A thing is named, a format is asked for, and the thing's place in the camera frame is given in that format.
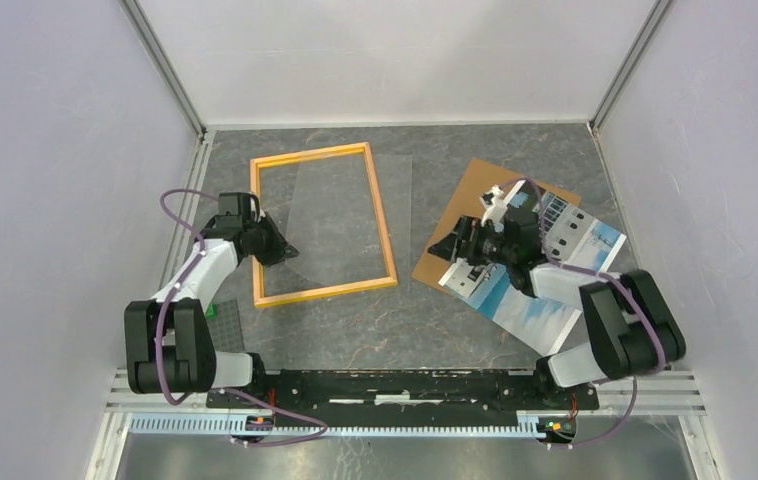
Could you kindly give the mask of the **printed building photo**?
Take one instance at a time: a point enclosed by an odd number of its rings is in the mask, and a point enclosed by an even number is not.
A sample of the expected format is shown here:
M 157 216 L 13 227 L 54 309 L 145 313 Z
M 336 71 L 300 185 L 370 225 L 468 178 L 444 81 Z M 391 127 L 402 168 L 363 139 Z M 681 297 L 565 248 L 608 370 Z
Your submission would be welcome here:
M 625 235 L 543 187 L 524 180 L 502 187 L 509 206 L 538 214 L 544 263 L 532 270 L 534 295 L 516 290 L 502 265 L 472 266 L 459 256 L 438 284 L 542 356 L 558 352 L 580 317 L 581 276 L 556 283 L 548 259 L 593 271 L 607 270 Z

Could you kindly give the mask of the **grey lego baseplate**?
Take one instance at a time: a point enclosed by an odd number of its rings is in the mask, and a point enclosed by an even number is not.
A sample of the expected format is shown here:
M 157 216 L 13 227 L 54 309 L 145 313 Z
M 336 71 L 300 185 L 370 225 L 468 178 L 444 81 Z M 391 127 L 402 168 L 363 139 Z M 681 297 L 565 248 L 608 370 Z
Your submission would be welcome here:
M 212 304 L 217 308 L 217 316 L 207 322 L 214 347 L 223 352 L 243 352 L 245 345 L 238 302 L 229 300 Z

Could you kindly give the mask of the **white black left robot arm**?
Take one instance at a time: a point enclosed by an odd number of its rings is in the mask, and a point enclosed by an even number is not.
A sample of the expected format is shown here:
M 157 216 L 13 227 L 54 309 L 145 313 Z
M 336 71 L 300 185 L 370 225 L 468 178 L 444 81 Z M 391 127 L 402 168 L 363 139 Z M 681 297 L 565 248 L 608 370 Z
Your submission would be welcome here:
M 298 256 L 251 192 L 216 196 L 217 213 L 201 229 L 178 219 L 193 247 L 173 277 L 153 296 L 124 311 L 128 385 L 136 394 L 162 394 L 176 405 L 193 393 L 231 387 L 245 407 L 261 405 L 268 379 L 257 357 L 215 348 L 206 313 L 227 278 L 251 258 L 273 266 Z

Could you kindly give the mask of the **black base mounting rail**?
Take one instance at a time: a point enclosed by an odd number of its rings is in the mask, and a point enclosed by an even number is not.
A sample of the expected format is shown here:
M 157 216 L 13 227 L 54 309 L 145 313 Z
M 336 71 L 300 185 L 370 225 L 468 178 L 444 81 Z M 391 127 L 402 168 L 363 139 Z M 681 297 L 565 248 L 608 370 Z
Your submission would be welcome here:
M 529 370 L 281 370 L 244 392 L 345 427 L 508 427 L 519 411 L 594 411 L 596 389 L 546 387 Z

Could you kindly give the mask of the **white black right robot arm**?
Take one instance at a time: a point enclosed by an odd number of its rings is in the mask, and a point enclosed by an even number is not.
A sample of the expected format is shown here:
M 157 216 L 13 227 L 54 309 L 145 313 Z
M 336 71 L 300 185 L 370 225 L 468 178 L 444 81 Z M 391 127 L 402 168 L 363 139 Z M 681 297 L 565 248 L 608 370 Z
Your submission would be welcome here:
M 652 275 L 561 261 L 537 212 L 462 216 L 427 253 L 447 262 L 440 286 L 533 348 L 532 392 L 546 408 L 580 384 L 656 373 L 685 340 Z

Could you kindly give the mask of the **brown cardboard backing board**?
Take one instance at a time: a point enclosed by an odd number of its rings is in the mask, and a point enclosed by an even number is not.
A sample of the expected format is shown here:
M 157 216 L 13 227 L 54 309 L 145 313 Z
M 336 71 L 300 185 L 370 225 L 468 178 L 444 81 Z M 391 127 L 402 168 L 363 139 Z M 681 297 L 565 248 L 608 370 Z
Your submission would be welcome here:
M 521 177 L 521 173 L 473 158 L 468 163 L 461 180 L 439 217 L 437 226 L 426 242 L 422 255 L 413 269 L 412 278 L 447 293 L 447 290 L 441 287 L 438 281 L 449 268 L 450 263 L 429 254 L 427 252 L 428 247 L 448 235 L 460 216 L 481 218 L 484 207 L 480 203 L 480 197 L 483 193 L 494 185 L 505 185 L 510 181 L 517 181 Z

